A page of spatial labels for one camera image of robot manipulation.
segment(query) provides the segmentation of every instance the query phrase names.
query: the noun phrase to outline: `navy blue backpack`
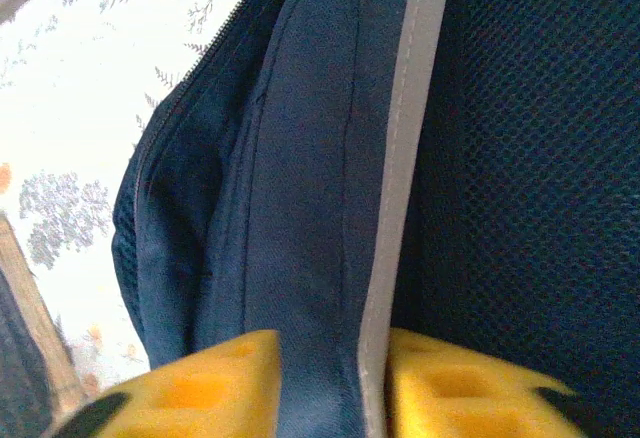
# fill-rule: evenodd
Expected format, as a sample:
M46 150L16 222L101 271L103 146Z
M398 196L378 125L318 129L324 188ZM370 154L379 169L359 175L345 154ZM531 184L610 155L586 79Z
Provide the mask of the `navy blue backpack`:
M152 367L281 332L278 436L360 437L357 347L407 0L242 0L114 212ZM640 0L446 0L392 324L640 436Z

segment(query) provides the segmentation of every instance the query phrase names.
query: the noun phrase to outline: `navy fabric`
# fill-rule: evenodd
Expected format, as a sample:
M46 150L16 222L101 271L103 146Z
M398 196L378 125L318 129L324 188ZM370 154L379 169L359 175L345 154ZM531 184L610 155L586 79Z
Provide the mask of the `navy fabric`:
M116 203L152 366L279 330L282 438L363 436L356 348L405 1L250 0L154 113ZM393 320L551 373L630 436L640 0L603 3L447 0Z

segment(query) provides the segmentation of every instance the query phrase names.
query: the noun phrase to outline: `navy mesh fabric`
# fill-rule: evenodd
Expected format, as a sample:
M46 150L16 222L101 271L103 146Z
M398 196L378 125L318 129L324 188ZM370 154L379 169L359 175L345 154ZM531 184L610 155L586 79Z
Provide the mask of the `navy mesh fabric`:
M639 246L640 0L448 0L395 324L640 436Z

